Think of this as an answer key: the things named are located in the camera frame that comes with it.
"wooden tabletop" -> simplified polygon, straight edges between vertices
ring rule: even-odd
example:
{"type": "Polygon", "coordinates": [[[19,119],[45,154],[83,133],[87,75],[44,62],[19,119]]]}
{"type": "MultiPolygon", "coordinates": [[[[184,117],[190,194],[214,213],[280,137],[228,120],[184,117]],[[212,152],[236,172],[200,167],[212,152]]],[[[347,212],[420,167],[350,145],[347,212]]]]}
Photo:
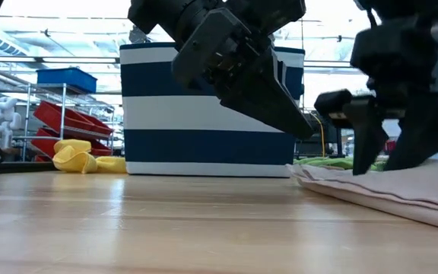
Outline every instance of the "wooden tabletop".
{"type": "Polygon", "coordinates": [[[438,228],[292,180],[6,174],[0,273],[438,273],[438,228]]]}

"yellow towel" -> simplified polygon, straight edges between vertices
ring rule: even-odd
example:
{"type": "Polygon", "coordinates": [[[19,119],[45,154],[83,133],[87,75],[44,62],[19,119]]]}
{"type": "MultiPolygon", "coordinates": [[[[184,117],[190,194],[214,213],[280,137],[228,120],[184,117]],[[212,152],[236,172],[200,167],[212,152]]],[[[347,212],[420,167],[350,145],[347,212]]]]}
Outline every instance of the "yellow towel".
{"type": "Polygon", "coordinates": [[[55,156],[53,164],[59,170],[65,172],[88,173],[115,173],[125,174],[126,163],[124,158],[99,157],[95,158],[89,151],[90,142],[81,140],[61,140],[53,149],[55,156]]]}

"pink cloth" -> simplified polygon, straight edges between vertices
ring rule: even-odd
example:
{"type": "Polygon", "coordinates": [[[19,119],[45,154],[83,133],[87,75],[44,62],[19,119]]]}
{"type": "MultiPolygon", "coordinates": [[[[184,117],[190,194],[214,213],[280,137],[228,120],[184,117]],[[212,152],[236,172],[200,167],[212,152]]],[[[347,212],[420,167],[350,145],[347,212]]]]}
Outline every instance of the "pink cloth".
{"type": "Polygon", "coordinates": [[[348,202],[438,226],[438,161],[409,170],[370,172],[288,166],[299,184],[348,202]]]}

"blue and white striped box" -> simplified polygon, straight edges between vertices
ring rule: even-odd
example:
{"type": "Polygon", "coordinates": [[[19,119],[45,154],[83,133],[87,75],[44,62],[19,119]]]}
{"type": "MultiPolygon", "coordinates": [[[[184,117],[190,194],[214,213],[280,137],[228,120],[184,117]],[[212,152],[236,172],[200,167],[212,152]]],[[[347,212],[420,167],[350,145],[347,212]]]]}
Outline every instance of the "blue and white striped box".
{"type": "MultiPolygon", "coordinates": [[[[275,49],[286,85],[303,93],[301,49],[275,49]]],[[[222,107],[214,90],[182,88],[173,78],[173,43],[121,47],[125,158],[130,174],[289,177],[294,137],[222,107]]]]}

